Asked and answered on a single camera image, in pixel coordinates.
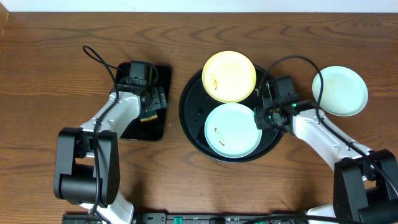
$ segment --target wood grain surface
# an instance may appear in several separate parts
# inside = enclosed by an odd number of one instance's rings
[[[331,169],[289,134],[244,164],[215,161],[189,143],[181,92],[222,50],[262,67],[295,54],[320,68],[352,68],[368,86],[368,104],[329,118],[370,148],[398,154],[397,14],[12,13],[0,41],[0,222],[60,223],[65,212],[84,212],[52,190],[58,132],[88,121],[112,87],[83,44],[112,65],[137,59],[174,70],[163,140],[119,142],[120,191],[138,209],[245,214],[332,201]],[[296,60],[274,70],[291,75],[303,99],[312,98],[315,73]]]

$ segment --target black cable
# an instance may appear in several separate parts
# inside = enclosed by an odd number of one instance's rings
[[[287,56],[284,58],[281,58],[279,60],[277,60],[276,62],[274,62],[269,68],[268,68],[268,73],[270,72],[270,70],[272,68],[274,68],[278,63],[281,63],[285,60],[288,59],[292,59],[292,58],[299,58],[302,59],[308,63],[310,63],[318,72],[320,80],[321,80],[321,88],[320,88],[320,92],[319,92],[319,96],[318,96],[318,102],[317,102],[317,108],[315,108],[315,113],[317,115],[317,118],[319,120],[319,122],[328,130],[330,131],[333,135],[335,135],[338,139],[340,139],[340,141],[342,141],[344,144],[346,144],[349,148],[351,148],[352,150],[354,150],[355,152],[357,152],[359,155],[362,156],[362,158],[368,162],[369,164],[371,164],[374,169],[384,178],[384,180],[386,180],[386,182],[390,185],[390,187],[392,188],[392,190],[394,191],[394,194],[396,195],[396,197],[398,198],[398,190],[397,187],[394,185],[394,183],[392,182],[392,180],[390,179],[390,177],[382,170],[379,168],[379,166],[376,164],[375,161],[373,161],[368,155],[366,155],[363,151],[359,150],[356,146],[354,146],[355,142],[349,142],[347,141],[345,138],[343,138],[342,136],[340,136],[337,132],[335,132],[333,129],[331,129],[326,122],[324,122],[323,118],[321,118],[321,116],[319,115],[319,108],[320,108],[320,103],[321,103],[321,99],[322,99],[322,93],[323,93],[323,77],[321,74],[321,71],[319,70],[318,66],[315,65],[315,63],[313,63],[310,59],[303,57],[303,56],[298,56],[298,55],[291,55],[291,56]]]
[[[260,70],[262,73],[264,73],[264,75],[262,76],[262,79],[260,81],[260,87],[259,87],[259,92],[261,92],[264,80],[266,79],[266,76],[270,77],[272,80],[275,80],[275,78],[267,70],[264,70],[261,67],[254,66],[254,68],[256,68],[256,69]]]
[[[96,212],[95,215],[97,215],[102,221],[104,221],[106,224],[111,224],[111,221],[109,221],[107,218],[105,218],[100,212]]]
[[[275,209],[275,210],[272,210],[270,213],[268,213],[267,216],[271,216],[271,215],[274,214],[275,212],[283,212],[283,211],[282,211],[282,210],[279,210],[279,209]]]
[[[83,224],[98,224],[98,220],[97,219],[95,219],[95,218],[89,218],[89,219],[86,219],[85,220],[85,222],[83,222]]]
[[[90,53],[88,53],[87,52],[87,50],[85,49],[85,47],[87,47],[88,49],[90,49],[92,52],[93,52],[93,49],[90,47],[90,46],[87,46],[87,45],[84,45],[83,46],[83,51],[89,56],[89,57],[91,57],[93,60],[95,60],[96,62],[98,62],[98,63],[101,63],[101,64],[103,64],[103,62],[101,62],[101,60],[98,60],[97,58],[95,58],[94,56],[92,56]],[[125,72],[123,69],[121,69],[121,68],[118,68],[118,67],[115,67],[115,66],[112,66],[112,65],[110,65],[110,64],[106,64],[109,68],[114,68],[114,69],[116,69],[117,71],[120,71],[120,72]]]
[[[90,53],[88,53],[86,49],[89,49],[91,52],[93,52],[97,56],[97,58],[95,58]],[[101,148],[101,146],[99,145],[99,142],[97,139],[97,130],[100,127],[100,125],[102,125],[102,121],[104,120],[104,117],[106,116],[106,114],[118,103],[119,89],[118,89],[118,84],[116,83],[116,79],[114,78],[113,73],[112,73],[111,69],[109,68],[109,65],[102,59],[102,57],[97,52],[95,52],[94,49],[92,49],[90,46],[87,46],[87,45],[83,46],[83,51],[88,56],[90,56],[92,59],[96,60],[99,63],[102,63],[105,66],[105,68],[111,75],[112,81],[114,83],[114,89],[116,92],[116,98],[112,102],[111,106],[106,108],[104,110],[104,112],[99,116],[99,118],[96,118],[94,129],[93,129],[93,151],[94,151],[94,163],[95,163],[95,172],[96,172],[96,191],[95,191],[95,201],[94,201],[93,208],[88,213],[89,215],[92,216],[96,213],[97,206],[101,200],[100,199],[100,192],[101,192],[100,161],[98,159],[98,148]]]
[[[272,220],[313,220],[313,221],[333,222],[333,223],[362,224],[361,222],[356,222],[342,218],[321,217],[315,215],[274,215],[272,217],[256,218],[244,222],[243,224],[256,224],[259,222],[268,222]]]

